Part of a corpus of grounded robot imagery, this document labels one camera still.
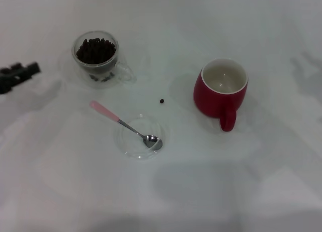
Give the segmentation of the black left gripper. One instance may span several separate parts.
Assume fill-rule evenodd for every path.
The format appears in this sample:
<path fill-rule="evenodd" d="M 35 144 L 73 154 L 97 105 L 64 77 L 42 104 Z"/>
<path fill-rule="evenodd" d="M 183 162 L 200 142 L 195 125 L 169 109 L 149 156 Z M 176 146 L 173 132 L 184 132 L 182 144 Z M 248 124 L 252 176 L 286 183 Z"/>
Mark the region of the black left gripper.
<path fill-rule="evenodd" d="M 32 76 L 41 72 L 37 62 L 27 66 L 20 63 L 1 68 L 1 95 L 9 93 L 13 87 L 27 81 Z"/>

